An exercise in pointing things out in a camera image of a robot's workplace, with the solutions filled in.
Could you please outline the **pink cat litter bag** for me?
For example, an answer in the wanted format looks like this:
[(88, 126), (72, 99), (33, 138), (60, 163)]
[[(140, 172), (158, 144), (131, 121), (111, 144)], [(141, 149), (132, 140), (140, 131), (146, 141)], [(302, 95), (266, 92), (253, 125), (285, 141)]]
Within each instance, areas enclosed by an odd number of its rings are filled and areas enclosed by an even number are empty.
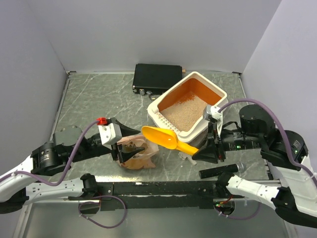
[(152, 157), (159, 152), (159, 147), (155, 143), (147, 140), (143, 135), (123, 137), (117, 144), (122, 145), (123, 148), (129, 152), (132, 148), (144, 147), (143, 151), (138, 152), (127, 162), (120, 163), (117, 161), (119, 166), (129, 170), (151, 169), (156, 167), (152, 162)]

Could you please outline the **beige bag sealing clip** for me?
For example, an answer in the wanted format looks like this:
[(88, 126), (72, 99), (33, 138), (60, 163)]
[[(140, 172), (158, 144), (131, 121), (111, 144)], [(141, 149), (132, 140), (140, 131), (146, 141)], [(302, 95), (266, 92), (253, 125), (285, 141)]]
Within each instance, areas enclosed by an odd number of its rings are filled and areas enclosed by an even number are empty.
[(184, 152), (179, 152), (178, 153), (178, 156), (182, 159), (182, 160), (188, 160), (192, 165), (196, 165), (197, 164), (197, 162), (196, 161), (194, 161), (193, 159), (192, 159), (192, 157), (190, 156), (190, 155), (188, 155), (188, 154), (186, 154), (186, 153), (184, 153)]

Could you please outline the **yellow plastic litter scoop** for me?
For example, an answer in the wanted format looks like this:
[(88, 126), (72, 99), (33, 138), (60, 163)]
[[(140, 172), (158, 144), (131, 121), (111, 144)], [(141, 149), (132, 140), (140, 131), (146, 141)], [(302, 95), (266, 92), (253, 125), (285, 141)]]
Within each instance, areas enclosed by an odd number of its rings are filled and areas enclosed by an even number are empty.
[(198, 152), (196, 147), (178, 140), (176, 133), (171, 129), (143, 126), (141, 132), (147, 140), (164, 148), (178, 150), (190, 156)]

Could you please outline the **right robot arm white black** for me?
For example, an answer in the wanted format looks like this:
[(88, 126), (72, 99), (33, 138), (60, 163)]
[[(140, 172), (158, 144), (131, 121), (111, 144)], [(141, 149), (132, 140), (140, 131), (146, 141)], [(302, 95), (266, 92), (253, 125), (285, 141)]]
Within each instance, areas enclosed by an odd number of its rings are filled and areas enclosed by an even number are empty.
[(279, 171), (284, 185), (269, 186), (240, 178), (237, 172), (243, 168), (241, 164), (202, 170), (200, 178), (217, 178), (212, 191), (218, 198), (246, 197), (269, 206), (289, 223), (315, 228), (317, 178), (302, 136), (277, 128), (272, 113), (257, 104), (244, 106), (239, 117), (236, 128), (229, 130), (219, 107), (207, 105), (203, 118), (208, 122), (208, 132), (193, 159), (217, 163), (228, 151), (259, 149), (261, 157)]

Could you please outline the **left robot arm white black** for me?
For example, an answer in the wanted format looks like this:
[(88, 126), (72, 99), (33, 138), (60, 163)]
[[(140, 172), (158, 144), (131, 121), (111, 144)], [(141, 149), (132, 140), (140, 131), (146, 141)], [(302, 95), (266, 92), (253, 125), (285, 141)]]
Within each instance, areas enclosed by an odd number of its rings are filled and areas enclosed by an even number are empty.
[(50, 141), (0, 177), (1, 214), (50, 198), (93, 199), (98, 194), (95, 176), (84, 174), (65, 180), (71, 165), (107, 154), (114, 161), (125, 163), (144, 147), (128, 150), (119, 141), (139, 134), (139, 130), (123, 125), (116, 118), (99, 118), (84, 130), (71, 125), (55, 132)]

